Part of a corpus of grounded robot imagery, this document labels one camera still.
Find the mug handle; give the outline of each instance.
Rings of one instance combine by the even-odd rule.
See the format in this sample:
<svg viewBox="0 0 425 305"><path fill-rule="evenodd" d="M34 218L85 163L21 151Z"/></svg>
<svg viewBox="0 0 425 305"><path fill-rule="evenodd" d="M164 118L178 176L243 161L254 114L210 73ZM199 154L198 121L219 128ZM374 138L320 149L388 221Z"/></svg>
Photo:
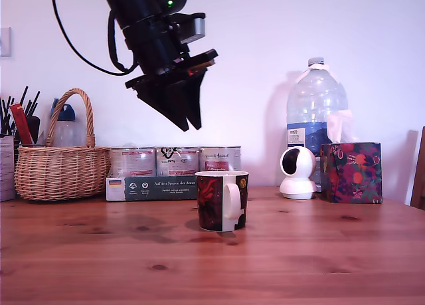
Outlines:
<svg viewBox="0 0 425 305"><path fill-rule="evenodd" d="M234 183L224 186L223 208L227 219L235 220L241 216L239 187Z"/></svg>

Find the coffee mug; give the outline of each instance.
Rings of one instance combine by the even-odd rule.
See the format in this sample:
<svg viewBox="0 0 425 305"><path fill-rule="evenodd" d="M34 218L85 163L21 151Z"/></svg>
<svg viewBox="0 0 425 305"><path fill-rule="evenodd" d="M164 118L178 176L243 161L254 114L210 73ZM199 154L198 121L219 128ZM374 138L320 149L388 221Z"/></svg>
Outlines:
<svg viewBox="0 0 425 305"><path fill-rule="evenodd" d="M229 232L245 227L248 172L204 171L197 176L199 225Z"/></svg>

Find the paint can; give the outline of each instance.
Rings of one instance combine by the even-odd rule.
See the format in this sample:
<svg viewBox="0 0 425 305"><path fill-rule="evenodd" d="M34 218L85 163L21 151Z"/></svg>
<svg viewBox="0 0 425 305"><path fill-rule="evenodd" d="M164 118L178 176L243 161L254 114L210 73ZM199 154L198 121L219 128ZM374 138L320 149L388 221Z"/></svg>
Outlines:
<svg viewBox="0 0 425 305"><path fill-rule="evenodd" d="M110 156L114 177L156 175L155 148L112 148Z"/></svg>
<svg viewBox="0 0 425 305"><path fill-rule="evenodd" d="M198 171L198 148L157 148L158 177L193 175Z"/></svg>
<svg viewBox="0 0 425 305"><path fill-rule="evenodd" d="M240 171L240 147L200 147L201 171Z"/></svg>

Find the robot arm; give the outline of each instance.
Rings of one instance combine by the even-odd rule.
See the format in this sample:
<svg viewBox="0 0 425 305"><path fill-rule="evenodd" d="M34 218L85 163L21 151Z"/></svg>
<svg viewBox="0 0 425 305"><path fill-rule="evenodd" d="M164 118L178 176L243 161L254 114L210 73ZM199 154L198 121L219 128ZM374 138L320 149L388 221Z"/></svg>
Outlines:
<svg viewBox="0 0 425 305"><path fill-rule="evenodd" d="M204 37L205 14L177 13L187 0L106 1L111 8L110 32L116 20L128 49L144 73L127 82L126 87L136 90L139 99L183 131L189 129L187 120L199 129L199 90L207 67L214 64L217 53L212 49L191 57L187 44ZM59 18L58 22L64 33ZM113 63L126 74L126 69L118 63L115 42L109 42Z"/></svg>

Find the wooden chair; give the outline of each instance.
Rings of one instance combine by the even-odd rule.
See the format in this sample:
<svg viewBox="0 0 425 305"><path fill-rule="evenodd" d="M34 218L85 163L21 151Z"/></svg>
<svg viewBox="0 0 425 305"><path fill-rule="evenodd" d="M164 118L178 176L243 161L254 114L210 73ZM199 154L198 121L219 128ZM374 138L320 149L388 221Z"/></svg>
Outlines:
<svg viewBox="0 0 425 305"><path fill-rule="evenodd" d="M414 176L412 200L410 206L425 210L425 127L422 129L418 165Z"/></svg>

